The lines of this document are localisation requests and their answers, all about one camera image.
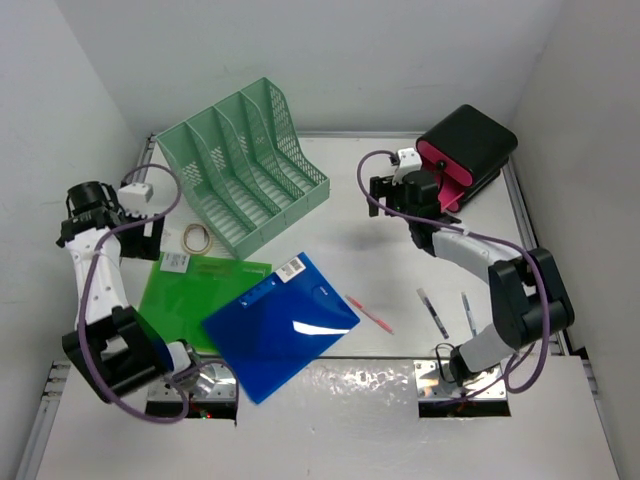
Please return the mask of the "black pink drawer box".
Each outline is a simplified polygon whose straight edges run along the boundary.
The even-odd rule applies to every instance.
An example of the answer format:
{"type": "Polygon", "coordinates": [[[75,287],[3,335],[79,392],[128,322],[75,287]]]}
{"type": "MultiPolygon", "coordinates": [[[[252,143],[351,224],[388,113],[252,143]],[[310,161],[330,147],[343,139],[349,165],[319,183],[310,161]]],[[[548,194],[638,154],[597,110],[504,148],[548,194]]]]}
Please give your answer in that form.
{"type": "Polygon", "coordinates": [[[440,187],[441,209],[452,213],[499,176],[517,146],[511,130],[469,104],[416,140],[423,168],[440,187]]]}

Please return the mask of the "clear tape roll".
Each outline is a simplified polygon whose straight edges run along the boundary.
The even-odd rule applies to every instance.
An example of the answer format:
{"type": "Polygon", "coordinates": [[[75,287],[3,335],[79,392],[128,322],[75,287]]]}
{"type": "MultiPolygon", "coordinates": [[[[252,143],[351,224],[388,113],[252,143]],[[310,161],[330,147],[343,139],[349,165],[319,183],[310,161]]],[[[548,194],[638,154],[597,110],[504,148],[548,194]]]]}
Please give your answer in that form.
{"type": "Polygon", "coordinates": [[[182,233],[181,245],[186,253],[203,256],[211,251],[214,240],[207,227],[199,223],[191,223],[182,233]]]}

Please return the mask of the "mint green file organizer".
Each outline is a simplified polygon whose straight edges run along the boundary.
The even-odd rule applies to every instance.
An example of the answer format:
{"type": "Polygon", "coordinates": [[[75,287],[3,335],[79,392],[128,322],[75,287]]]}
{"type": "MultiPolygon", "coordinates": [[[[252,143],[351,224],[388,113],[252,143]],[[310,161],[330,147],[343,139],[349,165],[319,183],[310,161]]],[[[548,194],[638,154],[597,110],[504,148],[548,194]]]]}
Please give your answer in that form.
{"type": "Polygon", "coordinates": [[[165,130],[156,142],[188,205],[237,259],[330,195],[329,178],[302,151],[284,93],[266,78],[165,130]]]}

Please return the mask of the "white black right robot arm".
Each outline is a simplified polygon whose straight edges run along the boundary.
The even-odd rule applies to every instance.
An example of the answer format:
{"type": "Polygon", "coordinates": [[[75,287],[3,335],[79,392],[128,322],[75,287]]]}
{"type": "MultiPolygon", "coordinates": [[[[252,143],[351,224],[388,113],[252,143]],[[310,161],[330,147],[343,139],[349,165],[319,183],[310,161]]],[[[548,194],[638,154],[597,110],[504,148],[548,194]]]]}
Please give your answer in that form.
{"type": "Polygon", "coordinates": [[[444,378],[458,386],[499,364],[523,347],[571,326],[573,305],[553,255],[525,251],[501,240],[466,233],[461,221],[441,210],[435,176],[410,172],[369,180],[369,215],[380,210],[404,219],[420,250],[448,260],[489,287],[492,323],[453,348],[444,378]]]}

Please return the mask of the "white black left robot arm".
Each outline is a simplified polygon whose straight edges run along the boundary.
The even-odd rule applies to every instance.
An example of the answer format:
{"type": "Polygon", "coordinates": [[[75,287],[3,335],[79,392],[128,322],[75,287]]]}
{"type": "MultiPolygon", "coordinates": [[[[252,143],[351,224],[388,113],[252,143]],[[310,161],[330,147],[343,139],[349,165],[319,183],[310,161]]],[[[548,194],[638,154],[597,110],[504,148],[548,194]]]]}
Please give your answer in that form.
{"type": "Polygon", "coordinates": [[[149,229],[139,223],[152,196],[152,185],[141,182],[114,189],[90,181],[67,192],[68,217],[56,243],[72,258],[79,304],[62,347],[104,402],[106,389],[123,397],[168,375],[185,380],[197,361],[186,341],[164,341],[125,294],[122,259],[160,257],[163,220],[149,229]]]}

